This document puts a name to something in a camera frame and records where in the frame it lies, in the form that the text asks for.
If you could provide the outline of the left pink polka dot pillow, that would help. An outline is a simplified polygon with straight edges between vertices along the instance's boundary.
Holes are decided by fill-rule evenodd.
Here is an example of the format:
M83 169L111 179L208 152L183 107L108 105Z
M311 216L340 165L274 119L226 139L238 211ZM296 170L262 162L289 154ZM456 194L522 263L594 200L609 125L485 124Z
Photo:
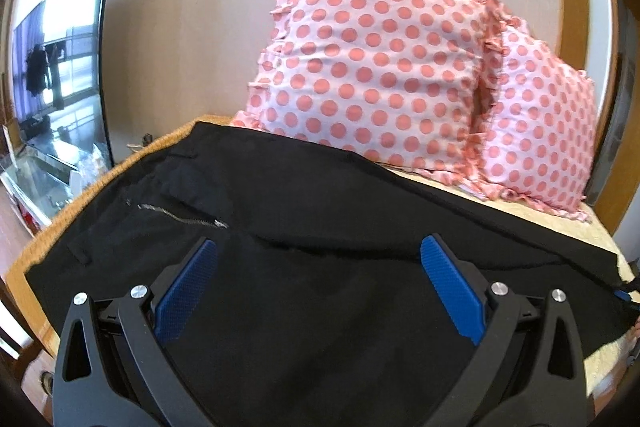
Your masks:
M430 176L466 165L486 0L276 0L245 127Z

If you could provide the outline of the glass tv stand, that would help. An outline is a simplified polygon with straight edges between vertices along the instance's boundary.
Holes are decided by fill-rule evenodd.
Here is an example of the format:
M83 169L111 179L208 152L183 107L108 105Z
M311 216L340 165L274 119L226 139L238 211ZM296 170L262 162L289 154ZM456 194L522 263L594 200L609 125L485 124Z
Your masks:
M42 150L24 145L1 159L1 183L14 213L31 236L108 171L108 162L94 146L91 152L60 140Z

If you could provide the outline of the black pants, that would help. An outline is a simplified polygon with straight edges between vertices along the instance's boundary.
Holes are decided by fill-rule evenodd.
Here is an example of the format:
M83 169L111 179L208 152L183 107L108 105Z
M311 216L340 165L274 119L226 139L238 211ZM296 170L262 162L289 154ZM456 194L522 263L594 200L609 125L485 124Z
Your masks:
M414 426L472 357L420 263L438 234L520 294L566 292L582 351L636 317L609 251L346 150L199 122L89 202L26 279L60 329L73 295L149 284L199 239L218 265L167 354L221 426Z

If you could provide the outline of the pink polka dot pillow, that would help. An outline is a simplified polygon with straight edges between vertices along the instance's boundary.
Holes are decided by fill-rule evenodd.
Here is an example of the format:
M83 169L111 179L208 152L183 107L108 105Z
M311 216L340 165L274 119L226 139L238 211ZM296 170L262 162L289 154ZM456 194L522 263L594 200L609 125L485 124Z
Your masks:
M430 176L466 165L486 0L276 0L245 127Z
M470 189L587 221L582 201L597 127L593 80L507 22L491 29L484 51Z

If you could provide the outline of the black flat screen television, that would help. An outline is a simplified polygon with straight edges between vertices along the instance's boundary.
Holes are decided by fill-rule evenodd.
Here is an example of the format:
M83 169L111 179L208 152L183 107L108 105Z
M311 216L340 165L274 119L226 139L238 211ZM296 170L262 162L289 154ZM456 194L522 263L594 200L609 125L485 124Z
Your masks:
M21 139L56 159L66 152L113 165L103 114L106 0L42 0L12 37L12 101Z

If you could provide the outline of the right pink polka dot pillow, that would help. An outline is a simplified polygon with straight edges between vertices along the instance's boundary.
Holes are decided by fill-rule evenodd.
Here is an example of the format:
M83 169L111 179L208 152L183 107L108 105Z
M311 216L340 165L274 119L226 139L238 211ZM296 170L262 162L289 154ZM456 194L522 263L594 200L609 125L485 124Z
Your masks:
M587 221L582 201L597 127L593 80L507 22L491 29L484 51L470 189Z

